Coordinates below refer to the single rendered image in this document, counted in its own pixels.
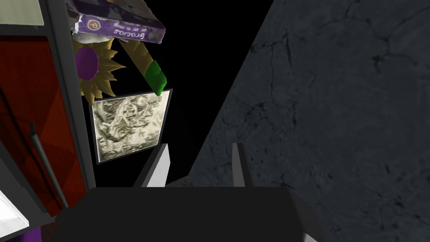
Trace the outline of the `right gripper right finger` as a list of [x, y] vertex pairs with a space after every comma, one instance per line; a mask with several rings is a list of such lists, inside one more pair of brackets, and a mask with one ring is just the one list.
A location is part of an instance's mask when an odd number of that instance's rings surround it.
[[253, 179], [243, 143], [232, 145], [232, 173], [234, 187], [252, 187]]

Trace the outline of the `framed pale leaf picture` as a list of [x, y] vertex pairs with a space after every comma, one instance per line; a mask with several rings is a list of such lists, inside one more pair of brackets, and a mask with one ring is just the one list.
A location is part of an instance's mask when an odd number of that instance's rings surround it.
[[159, 145], [172, 93], [173, 89], [165, 89], [159, 96], [138, 92], [98, 99], [89, 105], [95, 164]]

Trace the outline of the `yellow sunflower with purple centre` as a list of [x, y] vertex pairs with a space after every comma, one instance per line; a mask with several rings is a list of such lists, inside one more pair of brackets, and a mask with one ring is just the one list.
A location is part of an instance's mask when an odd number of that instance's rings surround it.
[[[99, 43], [80, 43], [72, 40], [80, 94], [90, 105], [95, 103], [95, 99], [101, 99], [103, 93], [111, 97], [115, 96], [110, 85], [110, 81], [115, 80], [112, 71], [124, 66], [112, 60], [117, 53], [111, 48], [112, 42], [113, 39]], [[129, 40], [121, 42], [121, 46], [154, 93], [160, 96], [167, 84], [167, 79], [144, 43]]]

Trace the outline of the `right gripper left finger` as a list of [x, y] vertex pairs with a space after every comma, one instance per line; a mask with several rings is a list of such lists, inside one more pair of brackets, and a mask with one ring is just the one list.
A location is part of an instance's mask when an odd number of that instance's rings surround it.
[[170, 168], [168, 144], [156, 146], [133, 187], [165, 187]]

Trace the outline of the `red cupboard door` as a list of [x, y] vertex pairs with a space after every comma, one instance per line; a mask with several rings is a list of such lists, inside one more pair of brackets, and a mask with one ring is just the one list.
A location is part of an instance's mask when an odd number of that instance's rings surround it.
[[51, 216], [62, 209], [30, 138], [42, 148], [69, 207], [86, 194], [47, 37], [0, 37], [0, 141]]

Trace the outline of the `purple book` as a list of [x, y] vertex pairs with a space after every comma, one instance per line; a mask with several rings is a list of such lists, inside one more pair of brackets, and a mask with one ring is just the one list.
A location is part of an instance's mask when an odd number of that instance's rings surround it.
[[164, 25], [144, 0], [66, 0], [74, 33], [160, 44]]

